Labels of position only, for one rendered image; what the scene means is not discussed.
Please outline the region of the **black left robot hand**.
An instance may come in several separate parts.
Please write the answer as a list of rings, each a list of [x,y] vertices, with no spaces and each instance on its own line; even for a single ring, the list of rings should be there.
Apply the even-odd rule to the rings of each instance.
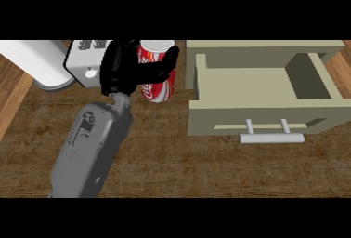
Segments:
[[[124,93],[128,96],[137,85],[159,84],[176,69],[180,48],[173,46],[161,61],[140,63],[139,40],[112,40],[100,65],[102,94]]]

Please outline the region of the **red soda can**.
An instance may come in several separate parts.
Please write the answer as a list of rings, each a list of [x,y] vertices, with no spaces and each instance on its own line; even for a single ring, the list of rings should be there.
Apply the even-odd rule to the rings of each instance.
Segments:
[[[168,49],[176,46],[173,40],[143,40],[139,46],[139,62],[149,63],[164,59]],[[176,71],[171,71],[167,80],[159,84],[143,84],[142,94],[146,100],[155,103],[165,102],[174,92]]]

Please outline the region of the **beige drawer front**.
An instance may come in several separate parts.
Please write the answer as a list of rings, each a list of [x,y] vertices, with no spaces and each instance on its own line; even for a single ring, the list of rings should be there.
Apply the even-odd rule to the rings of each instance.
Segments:
[[[239,135],[246,132],[246,119],[255,133],[282,133],[285,119],[292,133],[319,134],[351,121],[351,99],[192,100],[187,135]]]

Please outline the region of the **beige open drawer box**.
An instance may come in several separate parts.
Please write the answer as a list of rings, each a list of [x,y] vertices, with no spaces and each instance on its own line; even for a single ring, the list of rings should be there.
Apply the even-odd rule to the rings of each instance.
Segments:
[[[342,99],[317,53],[298,53],[285,66],[269,68],[208,68],[207,55],[198,54],[196,73],[199,99]]]

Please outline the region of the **white boxy carton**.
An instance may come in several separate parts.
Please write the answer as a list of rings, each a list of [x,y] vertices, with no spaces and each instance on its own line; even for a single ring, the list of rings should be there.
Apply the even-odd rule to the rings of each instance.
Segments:
[[[65,68],[84,87],[100,86],[100,65],[109,40],[72,40]]]

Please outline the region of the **beige cabinet body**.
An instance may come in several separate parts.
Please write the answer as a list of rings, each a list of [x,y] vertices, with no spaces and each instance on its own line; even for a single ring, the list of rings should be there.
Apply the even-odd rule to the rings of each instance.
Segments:
[[[186,40],[186,89],[199,54],[210,68],[282,68],[297,53],[316,53],[328,62],[342,48],[342,40]]]

